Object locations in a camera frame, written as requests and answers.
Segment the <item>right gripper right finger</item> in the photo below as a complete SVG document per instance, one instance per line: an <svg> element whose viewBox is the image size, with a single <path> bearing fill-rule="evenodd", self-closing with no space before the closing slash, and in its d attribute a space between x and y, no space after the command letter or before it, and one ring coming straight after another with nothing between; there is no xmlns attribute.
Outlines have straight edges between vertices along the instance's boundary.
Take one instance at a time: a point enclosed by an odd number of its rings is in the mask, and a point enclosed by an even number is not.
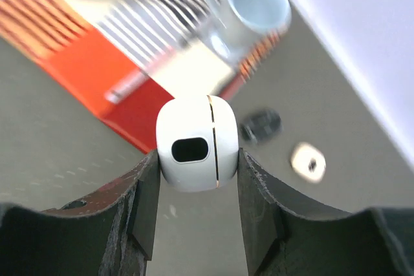
<svg viewBox="0 0 414 276"><path fill-rule="evenodd" d="M237 189L249 275L412 275L413 210L322 204L239 152Z"/></svg>

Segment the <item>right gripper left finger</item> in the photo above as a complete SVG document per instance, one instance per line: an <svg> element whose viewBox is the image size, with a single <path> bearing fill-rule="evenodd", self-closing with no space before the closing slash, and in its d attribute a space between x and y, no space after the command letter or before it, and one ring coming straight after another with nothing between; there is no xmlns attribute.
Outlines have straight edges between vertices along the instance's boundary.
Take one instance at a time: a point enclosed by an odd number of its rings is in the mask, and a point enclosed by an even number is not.
<svg viewBox="0 0 414 276"><path fill-rule="evenodd" d="M158 154L60 209L1 204L2 275L145 275L160 191Z"/></svg>

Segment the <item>white earbud charging case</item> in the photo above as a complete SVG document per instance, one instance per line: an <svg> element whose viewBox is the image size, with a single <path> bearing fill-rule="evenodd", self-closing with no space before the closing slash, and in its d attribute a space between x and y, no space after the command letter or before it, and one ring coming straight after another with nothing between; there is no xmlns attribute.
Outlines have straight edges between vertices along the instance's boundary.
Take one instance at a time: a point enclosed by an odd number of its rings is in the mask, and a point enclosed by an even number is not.
<svg viewBox="0 0 414 276"><path fill-rule="evenodd" d="M167 102L157 116L156 142L162 174L178 191L220 188L237 171L237 122L220 97L197 95Z"/></svg>

